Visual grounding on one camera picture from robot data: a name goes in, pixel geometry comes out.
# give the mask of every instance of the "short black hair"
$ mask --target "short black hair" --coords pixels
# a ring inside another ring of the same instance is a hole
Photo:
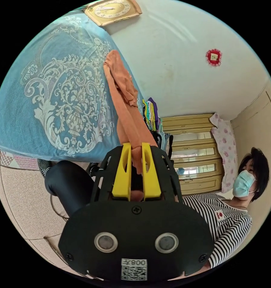
[[[258,199],[267,188],[269,182],[269,164],[261,149],[253,147],[251,152],[246,154],[243,158],[239,166],[238,174],[241,173],[243,167],[245,167],[247,162],[251,159],[253,159],[254,173],[257,178],[257,190],[253,199],[251,200],[251,202],[253,202],[254,200]]]

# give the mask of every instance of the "woman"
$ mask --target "woman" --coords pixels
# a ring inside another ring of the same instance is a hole
[[[90,202],[91,194],[87,191],[92,191],[94,183],[90,174],[95,175],[97,163],[89,166],[89,175],[78,165],[68,161],[61,161],[53,167],[44,160],[39,160],[38,164],[45,177],[47,191],[58,196],[69,216]],[[238,177],[233,185],[234,197],[231,200],[214,192],[183,197],[184,204],[196,210],[206,220],[215,242],[211,257],[195,274],[221,264],[244,241],[252,225],[252,218],[247,211],[248,205],[263,194],[268,181],[267,158],[260,149],[253,147],[239,166]],[[143,199],[142,177],[136,174],[134,168],[131,190],[131,201]]]
[[[267,158],[260,149],[253,147],[239,166],[238,177],[233,185],[234,197],[231,200],[216,193],[183,197],[184,204],[196,210],[206,220],[215,242],[211,257],[205,266],[193,275],[221,264],[244,241],[252,226],[248,205],[263,194],[268,181]],[[185,278],[184,273],[175,279],[181,278]]]

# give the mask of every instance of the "red decoration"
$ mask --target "red decoration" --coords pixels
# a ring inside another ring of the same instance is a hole
[[[218,49],[209,50],[206,53],[206,59],[212,66],[220,66],[222,59],[222,52]]]

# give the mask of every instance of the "yellow bracket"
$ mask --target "yellow bracket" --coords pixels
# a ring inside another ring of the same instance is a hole
[[[132,177],[132,147],[130,143],[123,144],[117,174],[114,180],[112,195],[116,198],[127,198],[130,201],[130,186]]]
[[[142,171],[144,200],[146,198],[160,197],[161,190],[159,180],[157,177],[156,167],[154,165],[154,160],[149,143],[142,143]]]

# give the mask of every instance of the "round sensor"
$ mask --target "round sensor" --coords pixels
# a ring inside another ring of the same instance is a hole
[[[155,247],[160,253],[171,253],[178,247],[178,238],[172,233],[164,233],[157,237]]]
[[[116,237],[108,232],[102,232],[94,238],[94,245],[97,249],[104,253],[111,253],[117,249]]]

